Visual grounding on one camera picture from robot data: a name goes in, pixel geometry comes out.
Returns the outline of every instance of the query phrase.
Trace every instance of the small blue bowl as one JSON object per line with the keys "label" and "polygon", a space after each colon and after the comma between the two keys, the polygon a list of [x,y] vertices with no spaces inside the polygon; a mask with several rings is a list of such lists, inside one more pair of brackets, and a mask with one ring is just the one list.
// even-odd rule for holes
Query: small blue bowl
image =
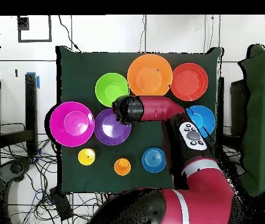
{"label": "small blue bowl", "polygon": [[186,110],[187,115],[195,123],[203,138],[210,135],[215,128],[215,117],[210,109],[204,106],[192,106]]}
{"label": "small blue bowl", "polygon": [[159,173],[166,166],[166,156],[164,151],[158,148],[147,149],[142,157],[144,169],[150,173]]}

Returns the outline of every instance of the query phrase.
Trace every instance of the blue tape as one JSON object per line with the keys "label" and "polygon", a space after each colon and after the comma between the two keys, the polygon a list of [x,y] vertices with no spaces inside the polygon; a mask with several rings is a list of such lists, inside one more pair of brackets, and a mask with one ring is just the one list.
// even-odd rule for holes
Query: blue tape
{"label": "blue tape", "polygon": [[38,162],[39,161],[39,158],[38,157],[35,157],[35,159],[32,160],[31,165],[35,165],[36,164],[35,161]]}
{"label": "blue tape", "polygon": [[[36,72],[27,72],[29,75],[36,75]],[[39,89],[40,88],[40,78],[39,76],[36,77],[36,86]]]}
{"label": "blue tape", "polygon": [[39,76],[36,78],[36,85],[37,85],[37,88],[39,89],[40,88]]}

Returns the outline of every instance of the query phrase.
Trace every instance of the magenta bowl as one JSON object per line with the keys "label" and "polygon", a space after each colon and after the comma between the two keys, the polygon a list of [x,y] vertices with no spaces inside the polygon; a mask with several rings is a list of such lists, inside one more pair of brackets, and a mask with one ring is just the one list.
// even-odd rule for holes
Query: magenta bowl
{"label": "magenta bowl", "polygon": [[83,104],[68,101],[59,105],[50,118],[50,130],[55,140],[67,147],[76,147],[89,140],[95,122],[91,111]]}

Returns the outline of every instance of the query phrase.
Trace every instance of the white control panel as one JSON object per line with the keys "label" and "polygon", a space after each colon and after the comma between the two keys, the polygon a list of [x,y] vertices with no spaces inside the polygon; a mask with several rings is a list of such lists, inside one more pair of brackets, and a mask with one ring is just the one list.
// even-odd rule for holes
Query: white control panel
{"label": "white control panel", "polygon": [[198,151],[203,151],[207,149],[206,143],[203,140],[201,134],[193,123],[184,122],[179,127],[179,131],[182,134],[186,145],[190,149],[195,149]]}

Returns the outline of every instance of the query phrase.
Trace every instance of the green bowl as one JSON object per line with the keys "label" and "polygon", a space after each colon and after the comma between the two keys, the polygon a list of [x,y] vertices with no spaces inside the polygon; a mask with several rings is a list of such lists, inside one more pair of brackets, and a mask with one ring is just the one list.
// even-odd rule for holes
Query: green bowl
{"label": "green bowl", "polygon": [[111,107],[116,98],[130,94],[125,77],[117,73],[107,73],[98,79],[95,85],[95,95],[99,102]]}

